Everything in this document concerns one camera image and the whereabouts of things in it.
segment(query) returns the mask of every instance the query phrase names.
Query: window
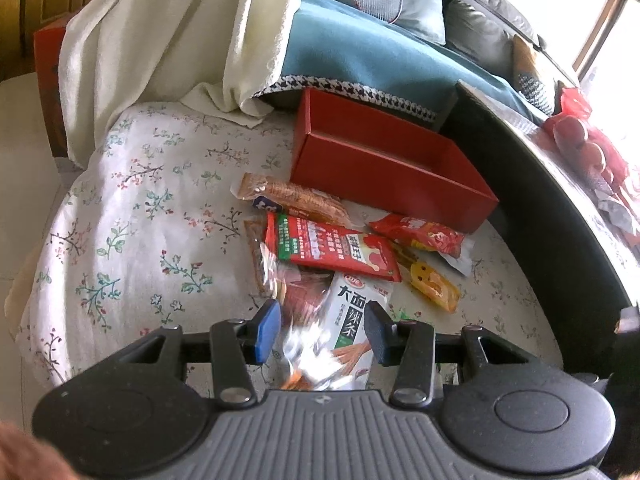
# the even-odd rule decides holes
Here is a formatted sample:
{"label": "window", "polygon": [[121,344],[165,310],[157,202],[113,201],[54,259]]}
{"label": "window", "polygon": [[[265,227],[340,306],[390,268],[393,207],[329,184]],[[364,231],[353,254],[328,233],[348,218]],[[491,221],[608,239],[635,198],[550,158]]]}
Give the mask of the window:
{"label": "window", "polygon": [[593,124],[620,148],[638,147],[640,0],[609,0],[574,64]]}

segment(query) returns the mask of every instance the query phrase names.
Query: cardboard box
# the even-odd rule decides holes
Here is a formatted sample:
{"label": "cardboard box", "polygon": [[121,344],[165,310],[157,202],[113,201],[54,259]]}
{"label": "cardboard box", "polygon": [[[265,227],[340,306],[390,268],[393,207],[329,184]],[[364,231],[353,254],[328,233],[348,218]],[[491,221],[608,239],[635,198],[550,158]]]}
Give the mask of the cardboard box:
{"label": "cardboard box", "polygon": [[40,104],[53,156],[66,156],[65,124],[62,120],[58,87],[58,59],[66,24],[75,15],[75,12],[70,12],[37,30],[33,35],[33,56],[38,75]]}
{"label": "cardboard box", "polygon": [[291,181],[465,233],[498,203],[452,140],[315,89],[300,101]]}

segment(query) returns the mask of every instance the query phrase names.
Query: white snack package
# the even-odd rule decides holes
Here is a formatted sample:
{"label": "white snack package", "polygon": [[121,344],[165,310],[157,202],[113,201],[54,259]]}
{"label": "white snack package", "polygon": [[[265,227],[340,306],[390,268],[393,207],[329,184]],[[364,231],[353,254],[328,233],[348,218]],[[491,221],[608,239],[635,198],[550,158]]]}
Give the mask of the white snack package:
{"label": "white snack package", "polygon": [[388,310],[393,283],[336,272],[321,319],[292,327],[283,350],[292,374],[299,372],[313,390],[363,390],[373,352],[364,332],[364,308],[377,301]]}

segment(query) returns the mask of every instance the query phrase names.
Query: screw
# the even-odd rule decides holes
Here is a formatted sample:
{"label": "screw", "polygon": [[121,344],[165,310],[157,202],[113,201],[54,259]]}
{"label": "screw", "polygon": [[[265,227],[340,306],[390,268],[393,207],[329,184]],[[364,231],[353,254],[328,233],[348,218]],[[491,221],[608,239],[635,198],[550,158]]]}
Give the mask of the screw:
{"label": "screw", "polygon": [[251,393],[245,388],[225,388],[220,393],[220,400],[227,404],[242,404],[251,400]]}
{"label": "screw", "polygon": [[403,406],[418,406],[427,400],[427,394],[418,388],[400,388],[392,395],[394,400]]}

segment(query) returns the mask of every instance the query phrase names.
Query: red snack bag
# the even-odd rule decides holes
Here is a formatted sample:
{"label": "red snack bag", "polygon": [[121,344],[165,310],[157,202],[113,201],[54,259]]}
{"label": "red snack bag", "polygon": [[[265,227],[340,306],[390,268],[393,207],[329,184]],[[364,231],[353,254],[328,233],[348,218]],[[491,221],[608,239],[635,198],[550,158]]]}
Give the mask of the red snack bag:
{"label": "red snack bag", "polygon": [[459,258],[462,240],[465,235],[436,222],[427,222],[389,214],[382,220],[370,222],[375,232],[395,240],[402,246],[414,247],[423,251],[438,251]]}
{"label": "red snack bag", "polygon": [[388,242],[340,227],[268,212],[265,244],[279,260],[341,270],[400,282],[400,270]]}

